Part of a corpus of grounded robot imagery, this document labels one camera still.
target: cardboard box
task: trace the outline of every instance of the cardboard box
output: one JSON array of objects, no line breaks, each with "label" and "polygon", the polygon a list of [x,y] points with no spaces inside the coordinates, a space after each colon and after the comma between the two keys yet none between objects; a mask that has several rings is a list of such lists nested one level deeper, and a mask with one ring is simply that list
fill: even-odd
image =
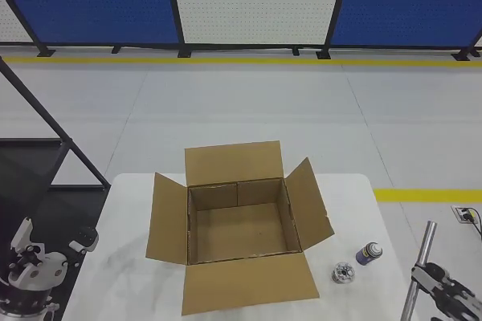
[{"label": "cardboard box", "polygon": [[186,181],[156,173],[146,248],[186,265],[182,315],[319,297],[303,251],[333,230],[308,158],[284,179],[278,141],[188,148]]}]

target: floor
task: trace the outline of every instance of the floor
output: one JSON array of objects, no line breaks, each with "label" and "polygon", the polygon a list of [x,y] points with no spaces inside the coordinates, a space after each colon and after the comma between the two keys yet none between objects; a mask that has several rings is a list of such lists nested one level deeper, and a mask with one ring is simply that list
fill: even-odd
[{"label": "floor", "polygon": [[[31,55],[29,49],[1,49]],[[60,56],[107,51],[60,50]],[[173,53],[122,50],[123,56]],[[196,56],[237,56],[238,53]],[[281,56],[280,52],[250,55]],[[303,59],[313,53],[304,53]],[[343,59],[450,60],[446,53],[339,51]],[[183,173],[184,148],[280,140],[284,170],[363,173],[374,188],[482,189],[482,68],[293,65],[11,64],[109,180]],[[0,75],[0,137],[54,136]],[[56,182],[93,177],[68,157]],[[471,204],[482,215],[482,204]],[[482,299],[482,249],[445,203],[381,203],[408,281],[427,220],[431,260]],[[420,295],[419,318],[437,312]]]}]

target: electrical socket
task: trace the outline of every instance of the electrical socket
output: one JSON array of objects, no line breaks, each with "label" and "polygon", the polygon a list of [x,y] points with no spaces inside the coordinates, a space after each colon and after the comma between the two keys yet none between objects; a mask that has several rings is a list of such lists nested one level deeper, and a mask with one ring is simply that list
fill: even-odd
[{"label": "electrical socket", "polygon": [[473,213],[468,209],[468,207],[452,205],[451,211],[455,214],[455,218],[457,218],[457,221],[460,224],[471,224],[471,222],[468,219],[464,218],[465,214],[472,215],[475,220],[475,224],[479,224],[478,220],[473,215]]}]

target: blue spray can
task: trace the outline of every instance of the blue spray can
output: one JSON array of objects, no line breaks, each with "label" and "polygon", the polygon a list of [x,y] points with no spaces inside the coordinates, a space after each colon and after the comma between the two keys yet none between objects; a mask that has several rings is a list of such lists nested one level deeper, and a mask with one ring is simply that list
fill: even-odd
[{"label": "blue spray can", "polygon": [[364,246],[360,251],[355,254],[355,259],[359,264],[365,266],[366,264],[370,263],[377,258],[382,256],[382,248],[379,244],[375,242],[368,243]]}]

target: table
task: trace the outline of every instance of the table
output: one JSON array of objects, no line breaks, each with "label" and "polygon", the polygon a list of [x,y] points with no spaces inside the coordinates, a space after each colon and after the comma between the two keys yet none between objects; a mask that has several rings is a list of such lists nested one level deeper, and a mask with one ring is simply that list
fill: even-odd
[{"label": "table", "polygon": [[[184,174],[165,176],[185,183]],[[112,183],[63,320],[398,320],[407,284],[368,179],[360,174],[316,175],[336,234],[305,251],[320,298],[181,316],[185,267],[145,258],[153,174],[121,174]],[[368,266],[355,254],[378,242],[383,256]],[[331,273],[346,261],[353,283]]]}]

